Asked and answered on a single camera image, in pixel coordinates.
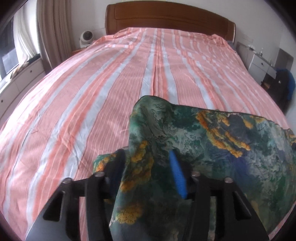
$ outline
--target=green patterned fabric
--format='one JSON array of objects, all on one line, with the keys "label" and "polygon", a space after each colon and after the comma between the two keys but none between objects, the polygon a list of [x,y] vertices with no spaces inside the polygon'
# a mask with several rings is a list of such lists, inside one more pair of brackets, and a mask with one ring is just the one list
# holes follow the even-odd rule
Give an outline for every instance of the green patterned fabric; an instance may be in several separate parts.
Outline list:
[{"label": "green patterned fabric", "polygon": [[[268,233],[295,202],[295,136],[265,118],[173,105],[145,96],[134,106],[129,133],[116,200],[106,200],[113,209],[114,240],[182,239],[191,201],[183,200],[175,189],[168,161],[172,149],[207,177],[232,177]],[[115,156],[98,156],[94,172],[103,170]],[[211,215],[209,239],[214,229]]]}]

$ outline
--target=white cabinet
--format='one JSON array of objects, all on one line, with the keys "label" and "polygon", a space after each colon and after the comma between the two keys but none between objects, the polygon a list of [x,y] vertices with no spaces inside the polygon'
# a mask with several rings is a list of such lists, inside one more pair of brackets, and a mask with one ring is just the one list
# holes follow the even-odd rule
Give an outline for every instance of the white cabinet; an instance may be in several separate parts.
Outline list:
[{"label": "white cabinet", "polygon": [[26,67],[14,78],[14,82],[17,85],[19,91],[21,92],[24,88],[26,88],[27,85],[42,72],[44,72],[44,69],[41,59],[36,60]]},{"label": "white cabinet", "polygon": [[5,88],[3,93],[0,94],[0,116],[5,113],[6,109],[10,106],[19,93],[20,92],[17,88],[17,85],[12,82]]},{"label": "white cabinet", "polygon": [[44,76],[42,60],[39,58],[23,69],[0,90],[0,128],[26,93]]},{"label": "white cabinet", "polygon": [[266,74],[269,74],[274,79],[276,78],[276,71],[267,60],[250,50],[247,46],[238,42],[237,53],[250,75],[259,85],[261,85]]},{"label": "white cabinet", "polygon": [[262,69],[260,69],[258,66],[251,64],[250,68],[249,68],[249,73],[250,75],[253,77],[253,79],[259,84],[261,85],[261,82],[263,81],[266,72],[263,71]]}]

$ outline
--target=blue cloth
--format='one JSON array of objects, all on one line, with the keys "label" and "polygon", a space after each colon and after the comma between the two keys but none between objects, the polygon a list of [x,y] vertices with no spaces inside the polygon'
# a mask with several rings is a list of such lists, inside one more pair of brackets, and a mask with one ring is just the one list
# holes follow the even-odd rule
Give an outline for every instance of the blue cloth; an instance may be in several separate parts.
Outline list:
[{"label": "blue cloth", "polygon": [[289,93],[287,95],[287,100],[291,100],[292,96],[293,96],[293,92],[294,92],[294,90],[296,88],[295,79],[294,79],[292,73],[287,69],[277,69],[276,71],[277,72],[279,72],[279,71],[287,71],[289,73],[289,82],[288,82]]},{"label": "blue cloth", "polygon": [[169,152],[170,166],[172,168],[175,184],[180,196],[185,199],[187,197],[186,179],[183,175],[177,157],[173,151]]}]

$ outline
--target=bolt head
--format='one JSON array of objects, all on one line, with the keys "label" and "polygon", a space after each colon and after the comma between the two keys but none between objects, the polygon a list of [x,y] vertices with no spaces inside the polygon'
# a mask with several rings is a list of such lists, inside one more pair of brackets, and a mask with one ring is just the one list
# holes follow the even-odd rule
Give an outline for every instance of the bolt head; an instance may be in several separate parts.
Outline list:
[{"label": "bolt head", "polygon": [[95,177],[103,177],[104,175],[105,175],[105,173],[102,172],[102,171],[96,172],[96,173],[94,174]]},{"label": "bolt head", "polygon": [[70,182],[72,182],[72,178],[70,178],[70,177],[67,177],[63,180],[64,184],[69,184]]},{"label": "bolt head", "polygon": [[224,182],[233,183],[233,179],[231,177],[226,177],[226,178],[224,178]]},{"label": "bolt head", "polygon": [[198,171],[193,171],[193,172],[191,172],[191,175],[192,175],[193,177],[199,177],[199,176],[200,176],[200,172],[198,172]]}]

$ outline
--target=bed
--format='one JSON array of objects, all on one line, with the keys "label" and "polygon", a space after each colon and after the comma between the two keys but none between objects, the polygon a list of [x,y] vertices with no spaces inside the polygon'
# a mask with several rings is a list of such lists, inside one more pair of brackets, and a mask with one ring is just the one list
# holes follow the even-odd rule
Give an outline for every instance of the bed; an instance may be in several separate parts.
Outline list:
[{"label": "bed", "polygon": [[42,79],[1,129],[0,210],[21,240],[62,179],[90,176],[99,154],[128,145],[129,116],[144,95],[289,128],[227,43],[235,24],[226,18],[177,3],[123,2],[107,7],[106,32]]}]

